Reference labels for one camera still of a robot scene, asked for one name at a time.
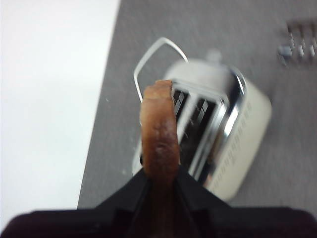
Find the toaster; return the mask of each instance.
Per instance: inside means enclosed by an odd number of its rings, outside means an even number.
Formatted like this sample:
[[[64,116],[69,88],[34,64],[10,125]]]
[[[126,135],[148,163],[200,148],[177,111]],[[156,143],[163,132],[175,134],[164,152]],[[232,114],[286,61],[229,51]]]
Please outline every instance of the toaster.
[[[188,59],[167,38],[158,39],[135,68],[140,101],[138,74],[163,45],[183,58],[163,77],[173,82],[180,164],[208,191],[228,201],[237,193],[259,148],[271,116],[270,101],[239,70],[214,60]],[[133,175],[141,168],[139,139]]]

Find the metal object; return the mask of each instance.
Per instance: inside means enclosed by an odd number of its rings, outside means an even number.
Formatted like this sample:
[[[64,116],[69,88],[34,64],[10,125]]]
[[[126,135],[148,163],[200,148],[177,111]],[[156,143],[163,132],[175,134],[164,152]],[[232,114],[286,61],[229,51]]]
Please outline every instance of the metal object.
[[[283,65],[314,63],[317,50],[315,19],[289,21],[287,31],[289,45],[277,49],[278,58]]]
[[[140,65],[158,48],[155,42],[137,65],[134,79],[138,93]],[[173,81],[181,165],[216,196],[230,199],[251,165],[269,121],[268,98],[237,69],[213,60],[177,61],[163,79]],[[142,167],[141,158],[140,139],[133,174]]]
[[[137,89],[138,96],[139,96],[141,102],[143,101],[143,97],[142,97],[142,93],[141,93],[140,85],[139,85],[139,79],[138,79],[139,73],[140,73],[141,69],[143,68],[143,66],[146,64],[146,62],[155,53],[155,51],[157,51],[163,45],[168,45],[168,46],[172,47],[174,50],[176,50],[182,56],[182,58],[184,59],[185,62],[188,62],[188,59],[187,59],[186,55],[184,54],[184,52],[170,39],[168,39],[166,37],[161,37],[157,41],[155,41],[154,44],[142,56],[142,58],[140,59],[139,63],[137,64],[137,66],[135,67],[134,72],[133,72],[133,79],[134,79],[135,87]]]

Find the gray floor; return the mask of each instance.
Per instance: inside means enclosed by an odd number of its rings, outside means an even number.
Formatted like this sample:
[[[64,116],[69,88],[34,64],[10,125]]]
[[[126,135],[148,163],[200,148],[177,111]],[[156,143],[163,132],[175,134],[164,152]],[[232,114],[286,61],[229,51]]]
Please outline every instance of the gray floor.
[[[285,21],[317,16],[316,0],[123,0],[110,49],[78,207],[93,207],[131,177],[139,137],[133,69],[159,37],[192,58],[219,49],[264,91],[272,119],[233,206],[291,206],[317,215],[317,66],[283,68],[276,48]],[[177,59],[163,49],[142,73],[141,87]]]

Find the white surface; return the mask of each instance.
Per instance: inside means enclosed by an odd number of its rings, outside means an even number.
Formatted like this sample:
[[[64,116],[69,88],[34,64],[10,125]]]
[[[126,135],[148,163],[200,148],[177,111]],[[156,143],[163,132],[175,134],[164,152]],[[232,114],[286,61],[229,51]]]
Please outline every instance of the white surface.
[[[118,5],[1,1],[1,229],[77,207]]]

